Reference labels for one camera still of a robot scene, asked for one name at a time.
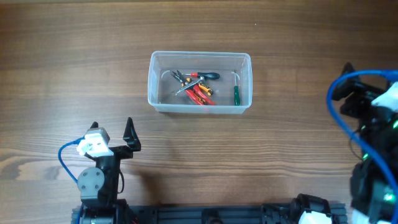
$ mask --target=pliers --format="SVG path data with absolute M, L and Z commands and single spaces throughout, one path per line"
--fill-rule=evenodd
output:
M 181 83 L 182 86 L 188 85 L 192 82 L 191 78 L 184 78 L 180 71 L 177 73 L 172 72 L 171 75 Z M 193 100 L 197 105 L 216 105 L 211 99 L 200 91 L 199 85 L 186 89 L 185 93 Z

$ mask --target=plastic bin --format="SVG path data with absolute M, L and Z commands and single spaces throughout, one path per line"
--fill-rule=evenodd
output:
M 170 72 L 176 70 L 183 74 L 219 73 L 219 79 L 206 81 L 206 85 L 214 91 L 209 98 L 216 106 L 196 105 L 184 91 L 175 96 L 181 88 L 181 83 L 176 81 Z M 234 70 L 239 75 L 236 82 L 239 87 L 240 106 L 234 105 Z M 245 53 L 156 51 L 152 54 L 149 65 L 148 102 L 160 112 L 241 114 L 252 102 L 250 56 Z

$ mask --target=wood grain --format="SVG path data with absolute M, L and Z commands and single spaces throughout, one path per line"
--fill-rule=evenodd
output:
M 69 223 L 80 195 L 59 147 L 93 121 L 123 144 L 128 116 L 142 143 L 122 164 L 131 205 L 299 193 L 349 203 L 357 160 L 325 94 L 347 61 L 396 68 L 397 10 L 317 0 L 0 6 L 0 222 Z M 156 112 L 147 102 L 156 50 L 248 53 L 252 106 L 241 116 Z M 74 148 L 63 157 L 75 175 L 93 165 Z

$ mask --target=blue cable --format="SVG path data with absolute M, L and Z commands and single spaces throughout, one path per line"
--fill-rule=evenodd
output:
M 76 224 L 80 224 L 80 215 L 82 210 L 83 210 L 83 204 L 80 206 L 79 213 L 77 213 Z
M 369 156 L 374 159 L 376 164 L 379 166 L 380 170 L 383 172 L 384 177 L 387 179 L 388 183 L 391 185 L 392 190 L 394 191 L 394 195 L 398 195 L 398 185 L 397 181 L 392 174 L 390 168 L 384 161 L 384 159 L 377 153 L 375 149 L 373 149 L 372 146 L 370 146 L 368 143 L 360 139 L 357 135 L 354 134 L 354 131 L 343 121 L 343 118 L 334 110 L 333 104 L 332 104 L 332 94 L 333 91 L 335 90 L 336 86 L 345 81 L 348 78 L 353 78 L 353 77 L 358 77 L 360 75 L 378 75 L 381 77 L 386 78 L 389 81 L 396 82 L 398 81 L 398 70 L 362 70 L 362 71 L 357 71 L 353 73 L 349 73 L 346 75 L 343 75 L 336 79 L 331 86 L 329 87 L 328 94 L 326 96 L 326 103 L 328 105 L 328 110 L 337 122 L 337 124 L 345 131 L 345 133 L 348 136 L 351 136 L 352 139 L 363 149 L 366 153 L 369 154 Z M 398 221 L 398 204 L 395 204 L 395 209 L 394 209 L 394 214 L 392 216 L 391 223 L 397 223 Z
M 68 147 L 68 146 L 71 146 L 71 145 L 73 145 L 73 144 L 79 144 L 80 141 L 81 141 L 82 139 L 84 139 L 84 137 L 83 137 L 83 138 L 76 139 L 76 140 L 74 140 L 74 141 L 72 141 L 72 142 L 68 142 L 68 143 L 64 144 L 64 145 L 60 148 L 60 150 L 58 151 L 58 160 L 60 161 L 62 167 L 68 172 L 69 176 L 75 181 L 76 184 L 77 184 L 77 179 L 76 179 L 76 177 L 70 172 L 70 170 L 67 168 L 67 166 L 63 163 L 62 158 L 61 158 L 61 152 L 62 152 L 63 149 L 65 149 L 65 148 Z
M 65 149 L 68 146 L 71 146 L 73 144 L 79 145 L 80 141 L 83 140 L 84 137 L 76 139 L 72 142 L 68 142 L 66 144 L 64 144 L 60 150 L 58 151 L 58 160 L 60 161 L 62 167 L 68 172 L 69 176 L 75 181 L 75 183 L 77 184 L 77 179 L 76 177 L 70 172 L 70 170 L 67 168 L 67 166 L 63 163 L 62 158 L 61 158 L 61 152 L 63 149 Z M 81 215 L 81 211 L 83 210 L 83 204 L 80 206 L 78 215 L 77 215 L 77 219 L 76 219 L 76 224 L 80 224 L 80 215 Z

